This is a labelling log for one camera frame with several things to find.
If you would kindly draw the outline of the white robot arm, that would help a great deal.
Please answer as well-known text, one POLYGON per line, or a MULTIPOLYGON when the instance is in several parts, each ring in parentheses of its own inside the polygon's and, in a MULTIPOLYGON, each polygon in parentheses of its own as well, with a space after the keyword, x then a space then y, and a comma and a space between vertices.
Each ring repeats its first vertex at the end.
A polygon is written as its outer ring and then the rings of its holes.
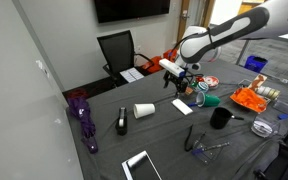
POLYGON ((212 28, 198 30, 190 26, 176 44, 179 50, 175 62, 163 66, 164 87, 172 82, 176 95, 184 93, 188 85, 183 81, 187 69, 197 65, 208 52, 233 40, 258 40, 285 34, 288 34, 288 0, 267 0, 212 28))

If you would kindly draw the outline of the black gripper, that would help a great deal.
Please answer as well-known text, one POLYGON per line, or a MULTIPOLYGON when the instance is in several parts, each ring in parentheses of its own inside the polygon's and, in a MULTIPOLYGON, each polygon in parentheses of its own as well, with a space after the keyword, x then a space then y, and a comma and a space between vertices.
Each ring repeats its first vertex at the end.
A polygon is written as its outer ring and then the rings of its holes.
POLYGON ((176 77, 175 75, 171 74, 169 71, 166 71, 163 76, 164 87, 167 88, 169 83, 172 82, 176 87, 176 92, 174 97, 177 98, 181 91, 185 91, 188 87, 188 82, 185 82, 183 77, 176 77))

